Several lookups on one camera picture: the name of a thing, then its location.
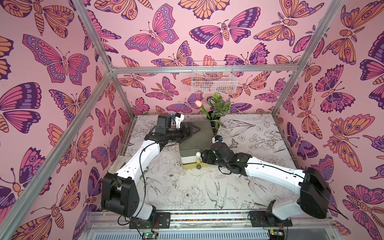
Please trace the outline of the green three-drawer cabinet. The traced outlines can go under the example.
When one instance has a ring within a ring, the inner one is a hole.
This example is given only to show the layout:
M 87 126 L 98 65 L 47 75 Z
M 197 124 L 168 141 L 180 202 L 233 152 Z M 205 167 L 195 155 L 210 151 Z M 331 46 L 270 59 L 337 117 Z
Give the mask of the green three-drawer cabinet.
M 204 150 L 210 150 L 214 133 L 211 122 L 208 120 L 186 122 L 186 124 L 195 124 L 200 127 L 199 136 L 191 140 L 182 140 L 179 143 L 179 152 L 181 157 L 181 166 L 184 170 L 210 167 L 202 162 L 202 153 Z

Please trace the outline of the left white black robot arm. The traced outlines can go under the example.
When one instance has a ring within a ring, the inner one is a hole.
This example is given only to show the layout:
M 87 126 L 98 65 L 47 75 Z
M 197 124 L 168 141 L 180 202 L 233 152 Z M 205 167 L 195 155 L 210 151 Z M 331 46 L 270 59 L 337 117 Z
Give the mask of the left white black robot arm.
M 152 128 L 132 158 L 126 160 L 126 164 L 114 174 L 107 173 L 104 176 L 101 208 L 123 217 L 152 221 L 156 208 L 146 204 L 145 198 L 141 198 L 137 190 L 145 168 L 167 144 L 178 144 L 200 131 L 201 128 L 189 122 L 181 123 L 180 128 L 175 130 L 170 127 Z

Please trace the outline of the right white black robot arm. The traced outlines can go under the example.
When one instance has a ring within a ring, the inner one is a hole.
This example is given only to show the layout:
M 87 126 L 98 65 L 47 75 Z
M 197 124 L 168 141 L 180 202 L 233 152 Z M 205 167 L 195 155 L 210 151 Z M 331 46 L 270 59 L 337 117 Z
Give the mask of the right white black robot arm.
M 331 189 L 314 168 L 294 170 L 261 161 L 246 153 L 235 154 L 221 141 L 200 153 L 200 157 L 203 163 L 216 165 L 231 174 L 259 178 L 292 191 L 294 196 L 269 204 L 268 210 L 275 219 L 283 221 L 304 214 L 316 219 L 327 217 Z

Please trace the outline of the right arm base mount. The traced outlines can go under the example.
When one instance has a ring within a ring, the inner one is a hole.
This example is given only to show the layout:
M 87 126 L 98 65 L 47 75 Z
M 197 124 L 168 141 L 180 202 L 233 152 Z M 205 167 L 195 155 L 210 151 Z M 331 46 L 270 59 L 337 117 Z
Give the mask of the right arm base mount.
M 251 221 L 252 227 L 292 227 L 293 223 L 290 219 L 280 220 L 272 213 L 272 207 L 276 200 L 272 200 L 265 211 L 250 211 L 248 220 Z

